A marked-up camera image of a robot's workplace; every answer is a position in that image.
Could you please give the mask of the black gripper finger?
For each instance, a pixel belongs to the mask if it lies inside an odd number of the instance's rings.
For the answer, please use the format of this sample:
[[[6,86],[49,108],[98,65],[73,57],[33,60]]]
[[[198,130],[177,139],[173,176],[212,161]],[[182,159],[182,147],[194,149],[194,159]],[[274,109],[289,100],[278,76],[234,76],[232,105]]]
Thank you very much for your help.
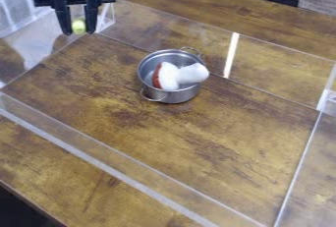
[[[53,10],[62,33],[72,34],[69,7],[65,0],[53,0]]]
[[[100,0],[85,0],[85,1],[86,5],[84,6],[84,13],[85,13],[86,32],[92,34],[96,31]]]

